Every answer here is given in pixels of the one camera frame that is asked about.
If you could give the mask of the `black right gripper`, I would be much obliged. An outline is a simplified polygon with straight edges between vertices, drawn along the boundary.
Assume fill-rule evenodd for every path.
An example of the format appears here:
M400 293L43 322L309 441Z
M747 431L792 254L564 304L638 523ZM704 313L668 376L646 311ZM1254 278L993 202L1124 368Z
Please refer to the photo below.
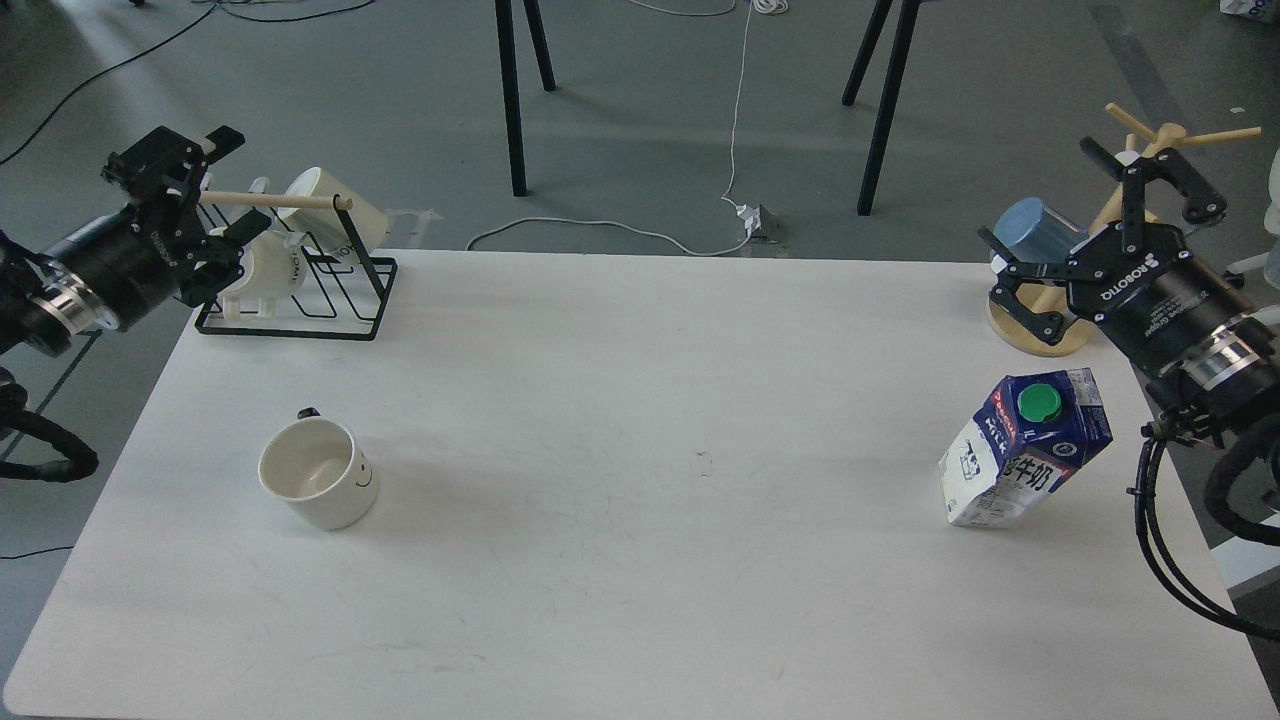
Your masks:
M1181 217L1215 224L1226 199L1172 147L1120 161L1092 137L1082 151L1120 182L1120 219L1076 246L1066 263L1020 260L989 228L979 237L1004 261L989 301L1036 342L1059 345L1071 322L1061 311L1034 311L1019 297L1027 283L1065 283L1068 318L1094 325L1147 378L1183 373L1231 379L1263 365L1263 327L1253 307L1190 254L1174 225L1146 220L1146 186L1162 181L1183 197Z

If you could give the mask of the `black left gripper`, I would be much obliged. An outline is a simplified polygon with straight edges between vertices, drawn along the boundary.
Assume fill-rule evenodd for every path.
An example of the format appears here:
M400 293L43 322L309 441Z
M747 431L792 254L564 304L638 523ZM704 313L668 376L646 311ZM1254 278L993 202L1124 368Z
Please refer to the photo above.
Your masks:
M134 205L87 223L41 256L41 311L68 334L92 325L124 332L169 299L198 307L239 281L244 250L273 219L250 209L215 234L195 204L178 199L197 192L209 168L244 142L229 126L201 140L160 126L110 152L101 177Z

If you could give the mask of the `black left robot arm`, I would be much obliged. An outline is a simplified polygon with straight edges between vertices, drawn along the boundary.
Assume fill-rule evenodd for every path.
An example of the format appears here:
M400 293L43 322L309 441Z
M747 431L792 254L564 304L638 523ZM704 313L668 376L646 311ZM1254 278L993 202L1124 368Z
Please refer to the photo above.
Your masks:
M42 252L4 240L3 348L55 357L92 325L128 331L168 299L200 307L238 282L247 245L273 220L250 210L212 233L198 199L207 168L243 143L228 126L198 141L157 127L102 168L125 193L123 209Z

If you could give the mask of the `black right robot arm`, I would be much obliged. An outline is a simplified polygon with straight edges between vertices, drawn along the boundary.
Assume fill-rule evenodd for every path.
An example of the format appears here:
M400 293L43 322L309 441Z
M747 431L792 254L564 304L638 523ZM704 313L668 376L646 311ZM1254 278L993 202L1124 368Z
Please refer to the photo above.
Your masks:
M1254 464L1277 470L1277 351L1254 305L1198 259L1176 225L1146 217L1151 181L1171 184L1193 225L1217 223L1225 197L1174 146L1121 160L1091 137L1082 151L1120 190L1120 215L1059 263L1032 263L979 237L1002 260L991 301L1039 342L1055 346L1076 322L1089 322L1147 379L1158 415L1140 429L1143 446L1130 495L1135 536L1156 580L1178 602L1228 629L1276 642L1277 630L1211 601L1174 561L1156 512L1160 462L1170 443L1210 441L1220 457L1204 482L1208 515L1239 539L1276 546L1277 529L1230 505ZM1222 446L1230 434L1234 443Z

